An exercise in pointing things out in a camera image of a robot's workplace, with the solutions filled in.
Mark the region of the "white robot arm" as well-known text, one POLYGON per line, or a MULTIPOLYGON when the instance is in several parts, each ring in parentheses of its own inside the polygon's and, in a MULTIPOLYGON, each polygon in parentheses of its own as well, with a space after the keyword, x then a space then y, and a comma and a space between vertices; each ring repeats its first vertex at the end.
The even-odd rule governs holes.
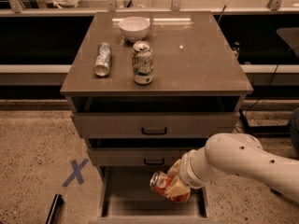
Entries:
POLYGON ((225 175, 264 183, 299 202, 299 161, 263 151, 261 143, 244 133, 218 133, 206 144, 184 154, 168 171, 173 178, 165 193, 178 197, 225 175))

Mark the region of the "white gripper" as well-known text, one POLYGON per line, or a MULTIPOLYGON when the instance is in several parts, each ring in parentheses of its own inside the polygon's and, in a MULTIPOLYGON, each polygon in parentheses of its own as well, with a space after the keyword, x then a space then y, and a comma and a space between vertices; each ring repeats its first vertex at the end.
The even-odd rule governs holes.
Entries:
POLYGON ((167 174, 174 177, 164 191, 170 197, 189 194, 190 188, 200 189, 215 177, 203 148, 185 153, 181 160, 170 167, 167 174))

